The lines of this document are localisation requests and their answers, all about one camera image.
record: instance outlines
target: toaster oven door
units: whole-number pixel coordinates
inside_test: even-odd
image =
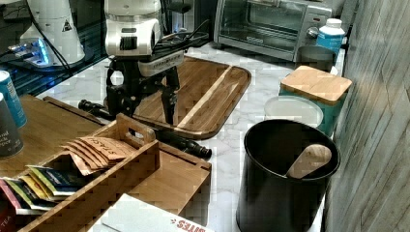
[[[220,37],[271,48],[293,57],[306,4],[286,0],[226,0],[222,8]]]

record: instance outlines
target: wooden spoon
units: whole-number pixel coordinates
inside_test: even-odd
[[[286,173],[286,176],[302,179],[331,160],[332,152],[329,148],[312,144],[304,149]]]

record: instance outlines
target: white paper box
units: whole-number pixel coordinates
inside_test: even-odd
[[[111,206],[89,230],[91,232],[214,232],[127,194]]]

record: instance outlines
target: black trash can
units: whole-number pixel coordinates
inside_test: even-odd
[[[311,144],[332,151],[329,163],[302,180],[285,176]],[[338,148],[320,130],[290,120],[267,120],[245,136],[244,173],[236,219],[242,232],[307,231],[339,166]]]

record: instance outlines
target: black cable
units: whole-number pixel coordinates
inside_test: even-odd
[[[8,54],[12,54],[12,52],[10,50],[6,51],[6,52],[0,54],[0,58],[2,58],[5,55],[8,55]]]
[[[30,14],[30,18],[32,20],[33,25],[37,28],[37,30],[39,31],[40,35],[42,35],[43,39],[45,40],[45,42],[50,46],[51,50],[54,52],[55,56],[57,57],[57,59],[60,61],[60,63],[63,65],[64,69],[67,70],[69,72],[70,75],[72,75],[72,70],[70,68],[69,63],[67,62],[67,60],[64,58],[64,56],[55,48],[55,46],[51,43],[51,41],[47,38],[47,36],[43,33],[42,29],[39,26],[39,23],[36,21],[36,19],[33,16],[33,13],[31,12],[31,9],[29,7],[28,4],[28,0],[24,0],[25,4],[28,7],[28,12]]]
[[[183,39],[181,39],[179,42],[177,43],[162,43],[162,41],[166,41],[167,38],[160,40],[156,46],[155,46],[155,52],[163,52],[166,51],[168,49],[175,49],[178,47],[182,47],[185,44],[189,43],[189,42],[195,42],[195,41],[201,41],[204,38],[208,38],[209,34],[205,33],[205,32],[198,32],[206,23],[209,23],[209,19],[206,19],[205,21],[203,21],[193,32],[179,32],[179,33],[175,33],[173,35],[173,38],[178,38],[178,36],[184,36]],[[201,36],[195,38],[195,39],[191,39],[195,34],[202,34]]]
[[[21,9],[26,8],[27,6],[19,6],[17,9],[10,11],[9,13],[7,13],[6,15],[3,15],[3,18],[6,18],[7,16],[13,14],[14,12],[18,12],[17,13],[17,17],[20,14]]]
[[[3,65],[3,64],[6,64],[6,63],[10,63],[10,62],[13,62],[13,61],[22,61],[23,59],[24,59],[24,58],[22,58],[22,57],[18,57],[18,58],[14,59],[14,60],[8,60],[8,61],[0,62],[0,65]]]
[[[162,5],[161,11],[162,11],[163,17],[164,17],[164,18],[161,19],[161,20],[162,20],[163,29],[164,29],[166,35],[169,35],[169,34],[171,34],[171,33],[170,33],[169,30],[168,30],[168,26],[169,26],[169,21],[168,21],[168,17],[169,17],[169,15],[168,15],[168,5],[167,5],[167,3],[166,3],[164,0],[160,0],[160,2],[161,2],[161,5]]]

